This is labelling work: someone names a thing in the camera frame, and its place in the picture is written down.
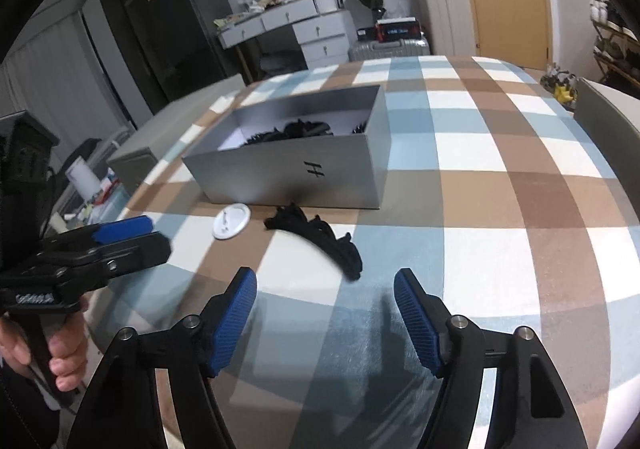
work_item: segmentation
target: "open box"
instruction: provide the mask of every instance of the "open box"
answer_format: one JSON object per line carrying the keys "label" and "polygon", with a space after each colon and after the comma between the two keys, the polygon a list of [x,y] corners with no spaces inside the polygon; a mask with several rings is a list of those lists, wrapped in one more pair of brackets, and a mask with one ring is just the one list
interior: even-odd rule
{"label": "open box", "polygon": [[[289,122],[326,122],[333,136],[244,145]],[[352,130],[366,122],[363,133]],[[182,160],[217,204],[379,209],[391,147],[382,86],[274,98],[217,121]]]}

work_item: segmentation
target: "desk leg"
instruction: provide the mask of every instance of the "desk leg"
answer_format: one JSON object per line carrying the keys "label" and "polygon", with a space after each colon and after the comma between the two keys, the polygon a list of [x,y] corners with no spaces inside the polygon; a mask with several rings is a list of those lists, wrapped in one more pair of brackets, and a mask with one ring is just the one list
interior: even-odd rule
{"label": "desk leg", "polygon": [[246,76],[249,79],[249,84],[253,84],[254,77],[252,76],[251,72],[249,71],[249,67],[247,66],[246,61],[244,60],[244,55],[242,54],[242,50],[240,49],[239,46],[236,46],[236,52],[238,53],[238,58],[240,59],[240,62],[242,63],[242,67],[244,68],[244,72],[246,73]]}

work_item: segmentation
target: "blue rubber pad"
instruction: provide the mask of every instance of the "blue rubber pad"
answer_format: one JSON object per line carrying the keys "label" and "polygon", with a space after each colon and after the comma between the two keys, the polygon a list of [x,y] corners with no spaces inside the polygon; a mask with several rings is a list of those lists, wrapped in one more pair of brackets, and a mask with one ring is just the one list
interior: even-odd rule
{"label": "blue rubber pad", "polygon": [[153,229],[154,224],[148,216],[136,216],[128,220],[105,223],[94,232],[93,238],[100,245],[109,245],[125,239],[150,234]]}
{"label": "blue rubber pad", "polygon": [[442,369],[438,334],[402,272],[394,278],[394,296],[420,363],[435,375]]}
{"label": "blue rubber pad", "polygon": [[254,306],[257,291],[258,281],[255,272],[247,270],[238,291],[232,297],[223,318],[213,333],[214,352],[209,359],[209,368],[215,376],[231,362],[238,339],[242,334],[251,308]]}

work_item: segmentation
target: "blue gripper pad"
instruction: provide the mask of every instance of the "blue gripper pad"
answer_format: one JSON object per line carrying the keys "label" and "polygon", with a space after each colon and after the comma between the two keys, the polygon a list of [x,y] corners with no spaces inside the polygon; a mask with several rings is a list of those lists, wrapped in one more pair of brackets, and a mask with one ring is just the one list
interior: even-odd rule
{"label": "blue gripper pad", "polygon": [[226,289],[224,297],[228,304],[211,339],[213,352],[209,358],[209,369],[214,376],[231,362],[257,292],[258,281],[251,269],[240,269]]}
{"label": "blue gripper pad", "polygon": [[151,234],[154,224],[148,216],[136,216],[119,222],[105,223],[94,232],[93,238],[100,245],[110,245],[125,239]]}
{"label": "blue gripper pad", "polygon": [[440,350],[440,335],[443,333],[442,326],[444,325],[434,324],[430,320],[429,311],[425,309],[425,305],[428,306],[430,300],[424,299],[434,296],[427,295],[422,290],[422,286],[411,270],[402,269],[396,273],[394,278],[394,297],[420,363],[430,369],[434,375],[439,376],[445,364],[441,358]]}

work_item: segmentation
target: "shelf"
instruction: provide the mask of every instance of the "shelf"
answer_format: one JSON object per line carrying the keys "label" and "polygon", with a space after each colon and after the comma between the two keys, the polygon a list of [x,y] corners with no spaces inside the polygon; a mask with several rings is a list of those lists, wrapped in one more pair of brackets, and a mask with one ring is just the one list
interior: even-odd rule
{"label": "shelf", "polygon": [[626,80],[631,82],[631,84],[633,84],[636,88],[640,88],[640,81],[638,81],[637,79],[634,79],[631,75],[626,73],[624,70],[621,70],[614,63],[607,61],[604,57],[602,57],[601,55],[598,55],[596,52],[593,53],[593,56],[596,58],[596,61],[598,61],[598,64],[604,64],[609,70],[613,70],[616,73],[619,73],[620,75],[625,77]]}
{"label": "shelf", "polygon": [[640,46],[640,42],[636,41],[635,39],[633,39],[632,37],[629,37],[627,34],[619,32],[618,30],[614,30],[613,28],[610,28],[608,25],[603,24],[601,22],[598,21],[591,21],[593,23],[593,25],[596,28],[602,28],[603,30],[607,30],[609,32],[611,32],[613,35],[617,35],[618,37],[622,37],[623,39],[626,39],[627,41],[629,41],[631,44],[634,44],[636,46]]}

